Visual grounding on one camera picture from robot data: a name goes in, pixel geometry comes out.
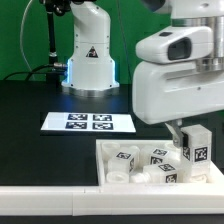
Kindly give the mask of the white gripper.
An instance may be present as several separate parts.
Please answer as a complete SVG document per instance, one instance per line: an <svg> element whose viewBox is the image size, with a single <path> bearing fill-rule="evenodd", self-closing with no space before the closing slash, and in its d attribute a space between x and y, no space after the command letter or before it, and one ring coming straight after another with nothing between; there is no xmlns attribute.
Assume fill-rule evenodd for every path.
<svg viewBox="0 0 224 224"><path fill-rule="evenodd" d="M142 62L133 76L133 111L147 124L166 122L177 148L183 146L181 118L224 109L224 71L197 69L213 46L206 26L169 26L136 45Z"/></svg>

